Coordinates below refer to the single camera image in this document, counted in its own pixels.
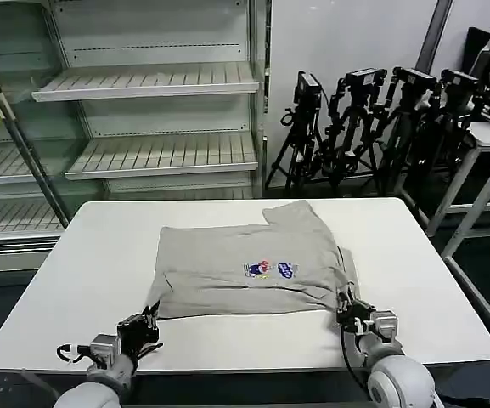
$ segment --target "shelf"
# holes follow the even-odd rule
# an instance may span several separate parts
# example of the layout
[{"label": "shelf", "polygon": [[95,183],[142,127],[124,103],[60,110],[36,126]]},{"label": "shelf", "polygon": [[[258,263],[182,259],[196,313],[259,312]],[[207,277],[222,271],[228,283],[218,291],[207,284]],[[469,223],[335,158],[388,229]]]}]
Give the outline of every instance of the shelf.
[{"label": "shelf", "polygon": [[[45,172],[48,175],[62,173],[69,161],[68,153],[75,142],[71,140],[43,141],[34,144]],[[0,184],[35,183],[18,148],[9,142],[0,143]]]},{"label": "shelf", "polygon": [[258,167],[248,132],[97,138],[88,143],[69,180],[242,172]]},{"label": "shelf", "polygon": [[31,93],[37,102],[204,94],[252,94],[248,62],[71,68]]},{"label": "shelf", "polygon": [[221,189],[136,191],[113,193],[110,200],[115,201],[181,201],[181,200],[252,200],[252,188],[233,187]]},{"label": "shelf", "polygon": [[44,197],[0,200],[0,239],[58,237],[63,230]]}]

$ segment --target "t-shirt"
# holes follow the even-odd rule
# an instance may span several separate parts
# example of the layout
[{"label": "t-shirt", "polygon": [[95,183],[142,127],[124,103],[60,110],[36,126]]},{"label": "t-shirt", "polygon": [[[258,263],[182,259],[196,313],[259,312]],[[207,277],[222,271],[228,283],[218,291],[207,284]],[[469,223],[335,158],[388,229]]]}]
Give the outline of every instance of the t-shirt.
[{"label": "t-shirt", "polygon": [[162,319],[335,309],[356,285],[349,251],[306,201],[262,214],[268,225],[163,228],[147,304]]}]

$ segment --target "white side table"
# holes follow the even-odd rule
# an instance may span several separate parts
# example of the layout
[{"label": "white side table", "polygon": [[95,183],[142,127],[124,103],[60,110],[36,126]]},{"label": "white side table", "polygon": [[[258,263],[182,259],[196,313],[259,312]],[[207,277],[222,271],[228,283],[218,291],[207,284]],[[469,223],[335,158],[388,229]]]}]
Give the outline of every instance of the white side table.
[{"label": "white side table", "polygon": [[447,246],[445,246],[444,250],[441,253],[442,258],[444,259],[447,266],[455,273],[461,281],[467,285],[468,289],[475,295],[476,300],[479,304],[484,308],[485,312],[490,317],[490,304],[488,301],[481,295],[478,289],[473,285],[470,279],[467,277],[465,272],[458,266],[456,261],[453,258],[454,253],[459,247],[459,244],[466,238],[476,238],[481,236],[490,236],[490,228],[489,229],[474,229],[473,225],[475,221],[481,216],[483,211],[487,210],[488,202],[490,201],[490,178],[484,184],[481,192],[475,200],[472,208],[467,212],[462,223],[459,225],[458,229],[454,233],[453,237],[448,242]]},{"label": "white side table", "polygon": [[[464,162],[454,176],[452,183],[448,187],[445,196],[442,198],[441,204],[437,208],[435,215],[427,221],[426,234],[434,236],[439,225],[444,220],[447,214],[450,213],[467,213],[471,204],[454,205],[454,199],[464,184],[471,169],[475,165],[481,153],[490,153],[490,122],[473,123],[470,127],[470,133],[476,141],[476,147],[470,150],[465,156]],[[487,204],[485,211],[490,211],[490,203]]]}]

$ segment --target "black wire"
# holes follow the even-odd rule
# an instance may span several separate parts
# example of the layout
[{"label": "black wire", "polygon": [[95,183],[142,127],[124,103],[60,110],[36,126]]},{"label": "black wire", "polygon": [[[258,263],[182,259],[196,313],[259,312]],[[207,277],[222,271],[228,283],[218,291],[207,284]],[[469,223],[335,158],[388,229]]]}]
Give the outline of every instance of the black wire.
[{"label": "black wire", "polygon": [[350,372],[350,375],[352,376],[356,384],[362,389],[362,391],[369,399],[369,391],[367,390],[367,386],[362,381],[360,381],[360,379],[358,378],[358,376],[350,366],[350,362],[348,361],[348,355],[346,355],[345,331],[342,325],[341,325],[341,351],[343,353],[343,360],[345,361],[346,369],[348,370],[348,372]]},{"label": "black wire", "polygon": [[326,92],[324,91],[324,87],[322,86],[322,83],[320,83],[320,81],[314,76],[314,74],[311,73],[311,77],[313,77],[313,79],[318,82],[318,85],[320,85],[320,90],[322,91],[322,95],[324,96],[324,99],[326,99],[326,104],[327,106],[329,106],[329,99],[328,99],[328,95],[326,94]]},{"label": "black wire", "polygon": [[442,402],[446,402],[447,404],[450,405],[455,405],[455,406],[463,406],[463,407],[468,407],[468,408],[490,408],[490,400],[486,398],[466,398],[466,399],[460,399],[460,398],[454,398],[454,397],[449,397],[448,395],[443,395],[437,393],[439,396],[439,399]]},{"label": "black wire", "polygon": [[163,343],[153,344],[151,346],[143,348],[138,354],[138,359],[141,360],[145,355],[152,353],[154,350],[159,349],[161,346],[163,346]]}]

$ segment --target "metal frame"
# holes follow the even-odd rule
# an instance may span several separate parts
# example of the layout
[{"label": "metal frame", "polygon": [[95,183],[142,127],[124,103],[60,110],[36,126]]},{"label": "metal frame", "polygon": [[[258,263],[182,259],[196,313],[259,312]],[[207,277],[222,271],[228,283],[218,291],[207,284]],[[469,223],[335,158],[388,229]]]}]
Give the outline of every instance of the metal frame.
[{"label": "metal frame", "polygon": [[[471,169],[473,168],[473,166],[475,166],[476,160],[481,153],[490,153],[490,146],[477,146],[476,148],[471,149],[467,153],[467,155],[465,155],[464,161],[462,162],[458,172],[456,172],[452,182],[448,186],[447,192],[442,198],[441,203],[437,207],[437,210],[431,219],[429,219],[423,212],[420,214],[420,221],[423,224],[427,225],[425,232],[429,237],[435,235],[435,233],[439,229],[439,226],[441,225],[441,222],[445,219],[447,214],[467,213],[472,208],[472,204],[454,205],[453,202],[456,198],[456,195],[462,188],[462,185],[464,185],[467,176],[469,176]],[[399,190],[396,190],[396,192],[402,195],[403,199],[411,207],[416,207],[413,199],[404,191],[403,181],[398,181],[397,185],[399,187]],[[490,211],[490,203],[486,205],[486,211]]]},{"label": "metal frame", "polygon": [[485,230],[473,229],[473,225],[477,219],[481,216],[482,212],[487,208],[487,204],[490,201],[490,178],[482,187],[481,192],[475,199],[473,206],[465,215],[464,220],[454,232],[454,235],[441,252],[441,257],[444,259],[447,266],[451,269],[453,274],[459,278],[460,282],[468,289],[473,298],[481,306],[487,317],[490,319],[490,304],[481,295],[479,290],[473,285],[465,272],[459,267],[458,263],[454,260],[453,255],[458,250],[459,245],[464,239],[476,238],[482,236],[490,236],[490,233]]}]

